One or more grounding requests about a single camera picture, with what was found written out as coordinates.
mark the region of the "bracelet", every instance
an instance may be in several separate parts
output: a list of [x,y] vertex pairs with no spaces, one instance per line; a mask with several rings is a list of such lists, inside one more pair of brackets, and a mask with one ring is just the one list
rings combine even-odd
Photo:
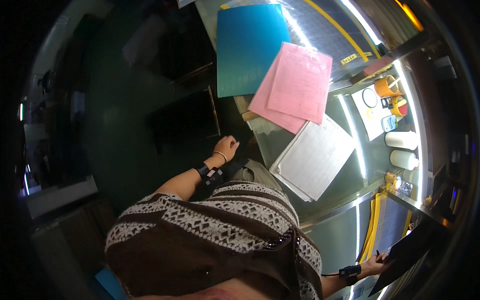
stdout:
[[221,153],[220,151],[214,151],[213,153],[218,153],[223,156],[223,158],[225,159],[225,163],[227,163],[227,157],[225,156],[225,154]]

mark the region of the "desk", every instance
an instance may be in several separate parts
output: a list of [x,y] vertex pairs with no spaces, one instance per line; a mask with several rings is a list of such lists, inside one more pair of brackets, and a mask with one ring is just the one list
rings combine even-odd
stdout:
[[[258,2],[258,4],[271,3],[271,1],[262,2],[261,0],[254,2]],[[214,48],[216,48],[217,12],[224,3],[226,3],[226,0],[195,1],[199,15]],[[282,5],[292,43],[298,45],[309,43],[319,51],[331,55],[334,58],[334,66],[332,68],[334,83],[330,86],[325,112],[350,135],[352,135],[352,131],[357,132],[357,136],[359,137],[358,149],[361,149],[363,153],[363,155],[360,156],[363,157],[363,159],[360,158],[360,161],[358,151],[355,150],[352,153],[337,177],[316,202],[304,202],[290,191],[290,189],[280,183],[289,196],[292,205],[295,207],[300,222],[307,222],[319,217],[321,218],[321,216],[330,216],[332,212],[339,211],[339,208],[346,207],[346,205],[357,198],[361,198],[363,195],[377,189],[379,185],[383,183],[386,172],[396,172],[399,168],[390,164],[389,156],[393,148],[385,144],[384,134],[369,142],[365,127],[350,96],[350,94],[372,83],[350,86],[346,80],[341,80],[343,77],[348,77],[349,74],[354,74],[358,69],[371,63],[372,58],[375,59],[375,56],[370,57],[370,60],[367,62],[361,57],[358,57],[346,64],[341,64],[341,59],[349,56],[351,52],[354,53],[355,49],[339,33],[337,28],[304,0],[284,1]],[[364,51],[372,51],[371,42],[365,38],[362,32],[355,26],[352,19],[349,18],[349,15],[340,8],[337,2],[333,0],[325,1],[322,2],[322,6],[325,11],[328,11],[329,14],[335,17],[338,24],[348,29],[350,36],[358,45],[361,45],[362,49],[365,49]],[[353,128],[349,126],[346,112],[337,97],[338,94],[344,96],[348,109],[347,113],[350,114],[353,120]],[[252,97],[253,95],[234,97],[240,114],[247,111],[248,104]],[[258,142],[265,166],[269,168],[293,139],[294,134],[262,117],[249,120],[247,123]],[[405,126],[404,121],[400,122],[400,126]]]

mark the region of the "pink document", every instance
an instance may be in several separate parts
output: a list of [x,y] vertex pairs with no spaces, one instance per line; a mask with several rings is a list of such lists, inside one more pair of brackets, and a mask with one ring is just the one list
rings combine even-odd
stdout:
[[278,126],[285,128],[286,130],[294,134],[297,134],[302,128],[302,126],[305,124],[304,119],[300,119],[275,110],[267,109],[268,96],[270,95],[270,90],[272,89],[273,78],[275,76],[276,67],[278,65],[279,55],[280,54],[277,54],[275,60],[272,62],[272,65],[268,69],[268,72],[265,75],[262,84],[260,84],[257,93],[253,97],[250,105],[248,106],[248,109],[264,117],[265,119],[277,124]]
[[276,60],[278,65],[267,109],[321,124],[332,58],[305,47],[283,43]]

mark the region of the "floor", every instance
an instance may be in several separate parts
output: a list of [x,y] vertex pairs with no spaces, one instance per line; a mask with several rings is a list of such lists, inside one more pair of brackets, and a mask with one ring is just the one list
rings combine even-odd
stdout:
[[[206,159],[218,140],[187,141],[184,147],[167,148],[157,154],[145,127],[146,115],[208,84],[215,88],[215,82],[207,80],[194,88],[174,89],[169,79],[130,66],[122,48],[142,22],[138,4],[117,5],[90,41],[84,57],[90,74],[84,146],[98,190],[111,199],[118,214],[171,177]],[[216,101],[216,109],[222,135],[236,136],[241,153],[252,132],[232,98]]]

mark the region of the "brown patterned sweater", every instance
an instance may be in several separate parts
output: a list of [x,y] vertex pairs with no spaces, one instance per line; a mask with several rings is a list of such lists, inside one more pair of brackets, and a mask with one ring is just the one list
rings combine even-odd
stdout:
[[229,181],[196,203],[152,194],[125,210],[107,237],[111,270],[131,297],[181,296],[259,272],[285,299],[322,299],[322,260],[282,192]]

